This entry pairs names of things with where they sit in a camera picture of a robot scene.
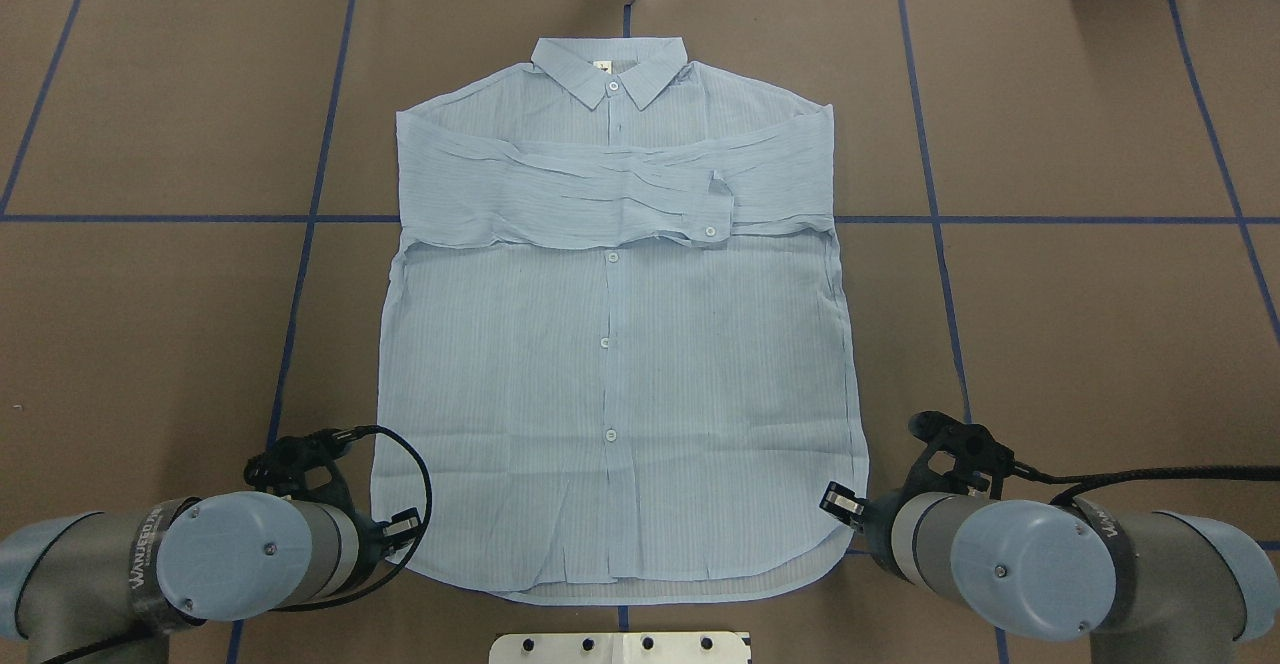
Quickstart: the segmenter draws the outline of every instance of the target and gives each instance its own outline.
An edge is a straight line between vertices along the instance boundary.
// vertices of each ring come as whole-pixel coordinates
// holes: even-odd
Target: shirt placket
[[[627,102],[622,84],[613,77],[605,84],[609,113],[609,145],[625,143],[623,116]],[[631,445],[635,431],[627,412],[626,360],[631,342],[626,339],[627,271],[632,266],[627,251],[608,249],[602,255],[607,313],[600,340],[604,381],[604,472],[608,512],[609,576],[640,577],[640,496],[636,489]]]
[[[609,79],[608,84],[604,84],[604,100],[607,100],[609,107],[609,145],[622,145],[622,116],[626,116],[623,107],[627,104],[626,93],[622,91],[622,82],[614,75]]]

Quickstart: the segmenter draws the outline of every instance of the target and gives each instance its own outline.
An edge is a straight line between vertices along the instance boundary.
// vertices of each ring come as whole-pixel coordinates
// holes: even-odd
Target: shirt collar
[[[635,61],[636,67],[609,75],[591,61]],[[617,77],[636,107],[658,99],[689,63],[681,38],[540,38],[532,61],[573,99],[595,109],[605,87]]]

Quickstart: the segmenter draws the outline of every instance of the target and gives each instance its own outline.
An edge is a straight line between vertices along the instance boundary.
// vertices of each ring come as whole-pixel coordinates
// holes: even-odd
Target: cable
[[[1216,464],[1215,467],[1165,467],[1157,470],[1130,470],[1128,472],[1093,473],[1084,481],[1061,491],[1050,500],[1053,507],[1071,504],[1071,499],[1087,491],[1132,481],[1169,480],[1226,480],[1238,482],[1280,482],[1280,467],[1236,467],[1235,464]]]
[[[1024,464],[1021,462],[1014,461],[1014,476],[1021,477],[1029,482],[1047,484],[1047,485],[1062,485],[1062,484],[1079,484],[1085,480],[1093,480],[1106,473],[1079,473],[1071,477],[1055,477],[1051,473],[1041,472],[1038,468],[1032,467],[1032,464]]]
[[[412,455],[413,463],[417,464],[417,471],[422,475],[422,493],[426,495],[425,504],[422,505],[422,521],[417,526],[417,536],[413,537],[413,544],[410,545],[408,551],[404,553],[401,560],[397,562],[394,567],[392,567],[392,571],[388,572],[385,577],[379,578],[376,582],[369,585],[367,587],[353,594],[339,596],[337,599],[326,599],[324,601],[310,601],[307,604],[294,604],[293,606],[282,606],[279,609],[273,609],[274,612],[315,612],[317,609],[329,609],[330,606],[351,604],[357,599],[369,596],[370,594],[378,591],[380,587],[385,586],[387,582],[396,578],[398,573],[403,572],[410,559],[413,558],[413,553],[417,551],[419,545],[422,544],[422,539],[426,536],[426,525],[428,522],[431,521],[431,475],[426,471],[426,462],[422,461],[422,455],[419,454],[416,449],[413,449],[413,445],[411,445],[410,441],[406,441],[404,438],[398,435],[398,432],[394,432],[388,427],[379,427],[379,426],[356,427],[356,431],[360,432],[358,439],[364,439],[365,436],[371,435],[371,432],[379,432],[387,439],[396,441],[396,444],[398,444],[401,449],[407,452],[408,455]]]
[[[123,646],[125,644],[131,644],[134,641],[142,641],[154,635],[151,633],[151,629],[142,622],[138,622],[133,624],[133,627],[129,631],[124,632],[123,635],[115,635],[114,637],[109,637],[102,641],[96,641],[91,645],[82,646],[79,649],[73,649],[67,654],[59,654],[52,659],[46,659],[42,664],[67,664],[68,661],[82,659],[84,656],[88,656],[90,654],[97,654],[99,651],[104,651],[106,649]]]

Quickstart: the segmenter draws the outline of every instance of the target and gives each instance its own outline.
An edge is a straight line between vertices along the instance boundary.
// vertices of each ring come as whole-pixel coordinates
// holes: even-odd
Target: light blue shirt
[[[677,38],[544,38],[397,114],[378,421],[426,459],[410,568],[535,604],[756,599],[865,490],[831,107]],[[379,444],[375,517],[420,507]]]

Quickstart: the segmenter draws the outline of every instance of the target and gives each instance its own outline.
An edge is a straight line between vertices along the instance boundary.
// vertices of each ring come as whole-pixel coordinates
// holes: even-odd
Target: white metal plate
[[[489,647],[489,664],[751,664],[750,641],[739,632],[507,635]]]

